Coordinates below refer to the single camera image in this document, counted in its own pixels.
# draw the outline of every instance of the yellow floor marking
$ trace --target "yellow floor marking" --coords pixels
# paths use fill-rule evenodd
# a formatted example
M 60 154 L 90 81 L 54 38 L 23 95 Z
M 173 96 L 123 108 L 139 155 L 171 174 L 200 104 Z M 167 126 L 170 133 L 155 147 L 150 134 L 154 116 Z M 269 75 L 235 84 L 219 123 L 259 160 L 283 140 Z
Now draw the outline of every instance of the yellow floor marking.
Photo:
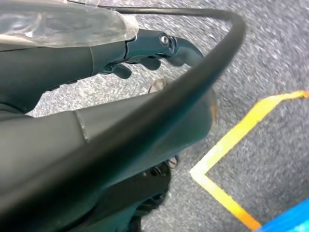
M 254 231 L 260 228 L 262 225 L 259 222 L 228 196 L 224 190 L 222 190 L 213 181 L 207 177 L 206 173 L 281 101 L 301 97 L 309 98 L 309 91 L 295 91 L 288 94 L 274 95 L 259 101 L 243 120 L 223 136 L 200 162 L 193 167 L 190 171 L 191 175 L 194 181 L 197 182 L 209 194 L 219 201 L 249 229 Z

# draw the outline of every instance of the plastic bag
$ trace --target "plastic bag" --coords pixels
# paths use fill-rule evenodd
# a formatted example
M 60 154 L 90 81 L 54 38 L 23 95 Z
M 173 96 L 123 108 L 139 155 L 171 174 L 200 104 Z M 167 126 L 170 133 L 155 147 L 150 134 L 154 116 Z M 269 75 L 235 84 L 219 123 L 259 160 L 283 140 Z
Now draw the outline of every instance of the plastic bag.
M 0 0 L 0 43 L 80 47 L 132 39 L 134 17 L 63 0 Z
M 255 232 L 309 232 L 309 199 L 283 213 Z

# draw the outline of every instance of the clear plastic wrap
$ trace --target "clear plastic wrap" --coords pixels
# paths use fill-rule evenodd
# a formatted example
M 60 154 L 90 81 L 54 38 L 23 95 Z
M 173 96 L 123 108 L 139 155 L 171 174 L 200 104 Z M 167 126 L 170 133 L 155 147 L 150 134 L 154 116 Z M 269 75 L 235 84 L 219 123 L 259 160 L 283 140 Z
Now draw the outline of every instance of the clear plastic wrap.
M 0 43 L 80 47 L 132 39 L 139 30 L 133 17 L 96 8 L 93 2 L 0 0 Z

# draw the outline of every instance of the brake cable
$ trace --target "brake cable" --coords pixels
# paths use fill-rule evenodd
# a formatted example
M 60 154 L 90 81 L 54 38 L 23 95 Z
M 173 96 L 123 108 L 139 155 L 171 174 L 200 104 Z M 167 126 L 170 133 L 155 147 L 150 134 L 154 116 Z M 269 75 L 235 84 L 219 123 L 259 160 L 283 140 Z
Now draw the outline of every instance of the brake cable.
M 0 199 L 1 228 L 9 229 L 10 227 L 7 226 L 14 225 L 17 217 L 20 225 L 30 223 L 30 218 L 33 220 L 33 217 L 40 211 L 65 202 L 66 198 L 63 199 L 61 196 L 66 189 L 79 187 L 72 196 L 72 200 L 78 201 L 85 194 L 90 194 L 99 187 L 106 188 L 118 174 L 151 148 L 210 89 L 238 51 L 244 38 L 246 28 L 245 22 L 240 16 L 224 10 L 100 5 L 98 7 L 115 10 L 121 14 L 208 17 L 231 21 L 232 27 L 200 64 L 187 71 L 140 108 L 69 155 L 62 162 L 47 168 L 18 188 L 2 194 Z

